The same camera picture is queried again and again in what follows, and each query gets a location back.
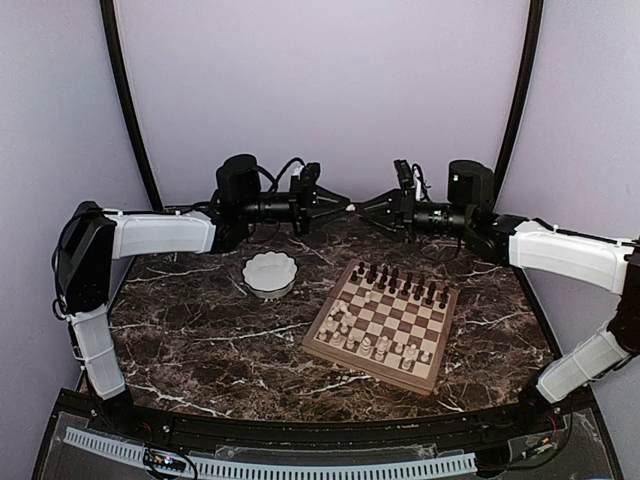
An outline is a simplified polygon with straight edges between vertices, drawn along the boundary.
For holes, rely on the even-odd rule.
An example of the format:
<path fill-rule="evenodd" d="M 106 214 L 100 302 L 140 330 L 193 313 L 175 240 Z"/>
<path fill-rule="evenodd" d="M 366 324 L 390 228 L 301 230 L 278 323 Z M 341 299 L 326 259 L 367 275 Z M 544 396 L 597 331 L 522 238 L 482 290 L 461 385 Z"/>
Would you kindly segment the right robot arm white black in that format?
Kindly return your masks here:
<path fill-rule="evenodd" d="M 562 356 L 538 373 L 510 413 L 534 432 L 549 405 L 639 355 L 639 243 L 589 235 L 494 210 L 494 174 L 471 160 L 448 167 L 447 199 L 429 198 L 418 165 L 394 163 L 399 185 L 357 206 L 357 214 L 400 242 L 419 235 L 457 239 L 481 259 L 533 282 L 559 334 Z"/>

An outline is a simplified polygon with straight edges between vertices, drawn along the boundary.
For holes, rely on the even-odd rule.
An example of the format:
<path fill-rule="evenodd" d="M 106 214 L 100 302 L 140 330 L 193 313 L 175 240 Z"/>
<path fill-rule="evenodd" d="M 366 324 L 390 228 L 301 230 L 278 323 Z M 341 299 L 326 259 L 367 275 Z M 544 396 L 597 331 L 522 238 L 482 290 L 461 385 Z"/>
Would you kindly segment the wooden chessboard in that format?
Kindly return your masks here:
<path fill-rule="evenodd" d="M 302 340 L 303 349 L 312 355 L 345 368 L 359 370 L 386 383 L 416 392 L 430 394 L 436 383 L 445 346 L 451 330 L 458 291 L 442 281 L 429 280 L 422 273 L 413 273 L 387 265 L 362 260 L 350 261 L 335 287 L 329 293 L 320 312 Z M 331 307 L 339 302 L 349 305 L 354 314 L 350 320 L 341 314 L 332 317 Z M 347 334 L 340 332 L 340 324 L 349 326 Z M 327 330 L 327 339 L 320 341 L 319 330 Z M 334 332 L 342 335 L 339 347 L 330 344 Z M 346 348 L 352 334 L 355 346 Z M 364 337 L 372 342 L 371 355 L 361 355 Z M 395 352 L 396 344 L 404 344 L 402 354 Z M 382 362 L 375 360 L 376 347 L 386 344 Z M 401 368 L 409 346 L 417 345 L 412 373 Z M 427 351 L 429 363 L 421 361 Z"/>

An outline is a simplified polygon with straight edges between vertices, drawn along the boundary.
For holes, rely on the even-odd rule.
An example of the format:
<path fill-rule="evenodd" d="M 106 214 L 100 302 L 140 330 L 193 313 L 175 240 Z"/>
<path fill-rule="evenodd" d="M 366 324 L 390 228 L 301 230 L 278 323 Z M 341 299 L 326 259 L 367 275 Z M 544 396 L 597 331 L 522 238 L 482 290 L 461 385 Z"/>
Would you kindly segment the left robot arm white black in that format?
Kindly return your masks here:
<path fill-rule="evenodd" d="M 52 311 L 66 323 L 74 358 L 97 397 L 103 421 L 120 436 L 141 427 L 111 334 L 110 314 L 141 257 L 226 254 L 260 224 L 288 224 L 303 236 L 348 212 L 351 200 L 319 185 L 321 166 L 298 159 L 289 187 L 248 153 L 217 169 L 210 199 L 172 210 L 123 211 L 83 201 L 66 222 L 51 256 Z"/>

